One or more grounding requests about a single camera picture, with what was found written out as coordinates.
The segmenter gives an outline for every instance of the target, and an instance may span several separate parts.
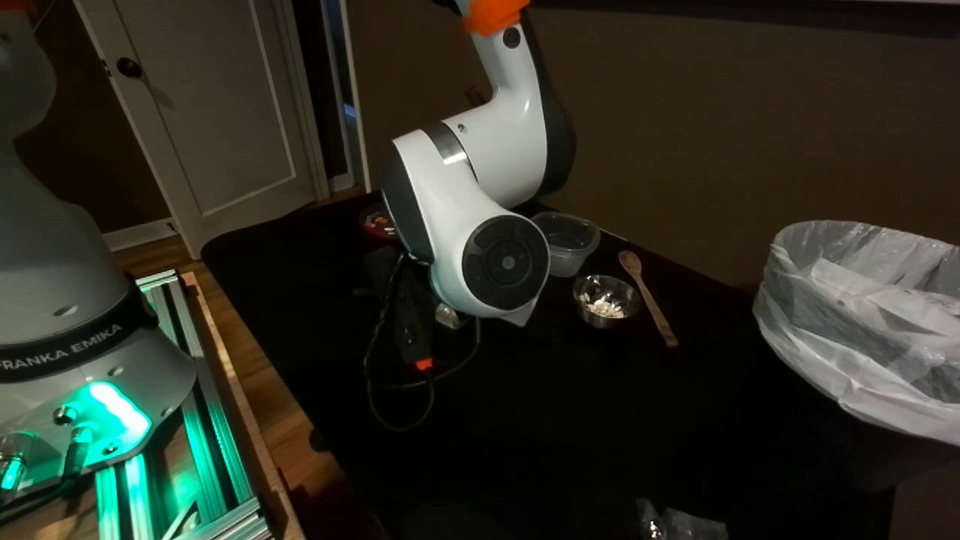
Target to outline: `trash can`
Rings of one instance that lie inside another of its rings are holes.
[[[864,221],[775,237],[733,537],[884,537],[896,483],[960,457],[958,310],[947,243]]]

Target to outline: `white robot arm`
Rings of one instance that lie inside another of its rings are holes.
[[[558,188],[572,136],[552,99],[525,0],[458,0],[491,99],[399,136],[382,179],[385,204],[434,295],[455,312],[525,323],[549,277],[540,229],[512,212]]]

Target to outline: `floor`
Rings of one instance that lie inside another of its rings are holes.
[[[178,237],[124,249],[115,255],[128,277],[148,277],[159,270],[191,270],[206,295],[217,328],[238,365],[239,385],[257,416],[272,463],[290,491],[305,537],[322,540],[378,540],[375,518],[363,502],[352,491],[342,467],[329,452],[310,446],[312,423],[245,331],[230,299],[201,262],[191,262]]]

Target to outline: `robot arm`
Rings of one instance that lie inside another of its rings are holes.
[[[525,0],[458,0],[491,83],[481,107],[399,136],[385,204],[431,291],[455,312],[525,323],[549,277],[540,229],[512,212],[558,188],[572,137],[522,21]]]
[[[54,102],[24,0],[0,0],[0,521],[31,495],[135,457],[195,385],[92,219],[13,141]]]

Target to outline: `white door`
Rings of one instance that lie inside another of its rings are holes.
[[[286,0],[76,7],[195,258],[329,196]]]

